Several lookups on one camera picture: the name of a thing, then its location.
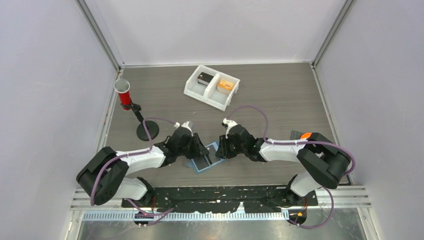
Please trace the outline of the blue leather card holder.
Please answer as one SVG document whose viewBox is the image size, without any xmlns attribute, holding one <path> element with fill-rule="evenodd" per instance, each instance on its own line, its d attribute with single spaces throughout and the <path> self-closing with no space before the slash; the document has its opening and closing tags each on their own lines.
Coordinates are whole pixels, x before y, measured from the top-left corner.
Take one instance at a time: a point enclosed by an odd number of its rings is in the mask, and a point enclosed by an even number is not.
<svg viewBox="0 0 424 240">
<path fill-rule="evenodd" d="M 188 159 L 185 163 L 186 166 L 192 169 L 196 174 L 204 173 L 209 169 L 217 166 L 218 164 L 226 161 L 226 159 L 216 157 L 216 152 L 219 147 L 218 141 L 214 141 L 205 147 L 209 151 L 208 155 Z"/>
</svg>

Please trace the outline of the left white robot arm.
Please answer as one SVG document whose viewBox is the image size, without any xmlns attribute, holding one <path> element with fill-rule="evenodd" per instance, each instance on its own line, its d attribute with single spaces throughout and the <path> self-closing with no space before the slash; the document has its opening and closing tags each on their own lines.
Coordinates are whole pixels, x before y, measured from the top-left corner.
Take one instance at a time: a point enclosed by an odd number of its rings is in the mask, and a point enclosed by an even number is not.
<svg viewBox="0 0 424 240">
<path fill-rule="evenodd" d="M 148 207 L 154 199 L 151 187 L 141 177 L 129 178 L 130 174 L 171 165 L 181 156 L 195 159 L 209 153 L 197 133 L 180 126 L 166 140 L 150 148 L 114 151 L 103 147 L 77 174 L 76 182 L 88 194 L 92 206 L 121 198 Z"/>
</svg>

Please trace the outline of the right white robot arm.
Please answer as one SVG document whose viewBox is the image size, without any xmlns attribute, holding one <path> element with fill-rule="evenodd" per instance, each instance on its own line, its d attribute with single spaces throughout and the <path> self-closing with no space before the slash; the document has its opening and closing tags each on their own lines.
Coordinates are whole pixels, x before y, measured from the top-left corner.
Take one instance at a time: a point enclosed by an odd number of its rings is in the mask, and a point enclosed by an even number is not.
<svg viewBox="0 0 424 240">
<path fill-rule="evenodd" d="M 353 158 L 322 134 L 313 132 L 307 138 L 274 140 L 254 137 L 240 124 L 229 127 L 219 138 L 216 157 L 231 159 L 239 154 L 253 162 L 288 161 L 300 163 L 305 171 L 288 183 L 285 198 L 299 205 L 310 192 L 324 187 L 336 189 Z"/>
</svg>

